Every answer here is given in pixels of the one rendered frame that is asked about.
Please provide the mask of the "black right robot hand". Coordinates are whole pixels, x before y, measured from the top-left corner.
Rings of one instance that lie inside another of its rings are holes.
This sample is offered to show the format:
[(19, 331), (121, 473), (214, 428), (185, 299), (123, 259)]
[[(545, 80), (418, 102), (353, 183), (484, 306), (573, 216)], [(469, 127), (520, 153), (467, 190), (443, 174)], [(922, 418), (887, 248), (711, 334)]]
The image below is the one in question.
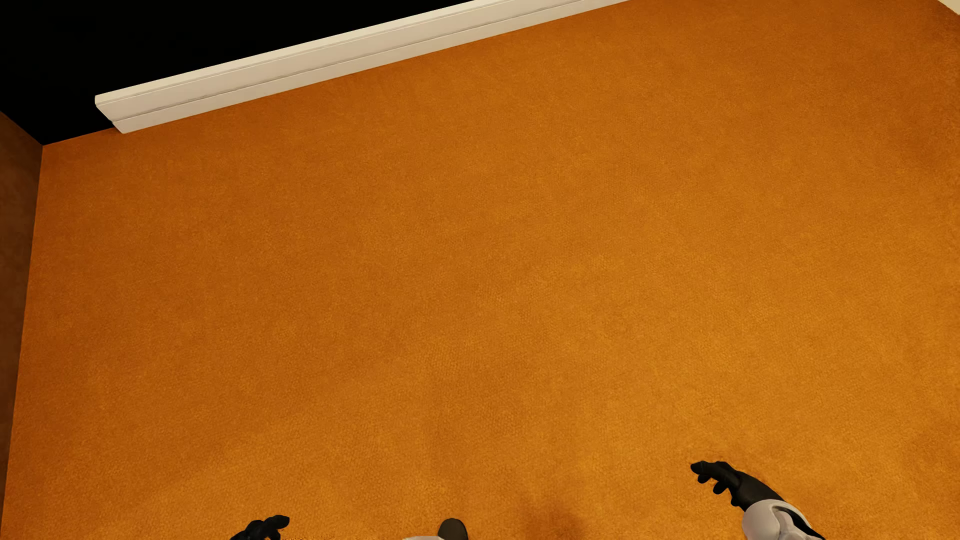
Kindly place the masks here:
[(690, 470), (701, 485), (714, 481), (713, 493), (721, 495), (727, 492), (730, 504), (744, 512), (762, 501), (784, 500), (766, 483), (747, 472), (735, 469), (726, 461), (701, 460), (690, 464)]

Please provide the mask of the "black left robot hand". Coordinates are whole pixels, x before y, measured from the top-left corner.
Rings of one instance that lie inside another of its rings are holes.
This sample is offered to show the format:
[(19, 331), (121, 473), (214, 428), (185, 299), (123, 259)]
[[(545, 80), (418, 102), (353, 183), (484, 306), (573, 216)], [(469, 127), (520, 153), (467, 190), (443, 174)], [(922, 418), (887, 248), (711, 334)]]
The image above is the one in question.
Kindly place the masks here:
[(270, 516), (264, 520), (250, 521), (246, 527), (233, 534), (229, 540), (282, 540), (282, 531), (291, 522), (291, 518), (282, 514)]

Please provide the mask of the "white baseboard trim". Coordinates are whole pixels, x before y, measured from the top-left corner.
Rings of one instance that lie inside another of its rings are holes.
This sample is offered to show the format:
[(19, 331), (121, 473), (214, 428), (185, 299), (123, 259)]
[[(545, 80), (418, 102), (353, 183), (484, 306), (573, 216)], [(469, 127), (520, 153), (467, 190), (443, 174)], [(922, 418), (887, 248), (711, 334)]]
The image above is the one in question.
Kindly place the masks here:
[(122, 134), (289, 92), (627, 0), (470, 0), (98, 94)]

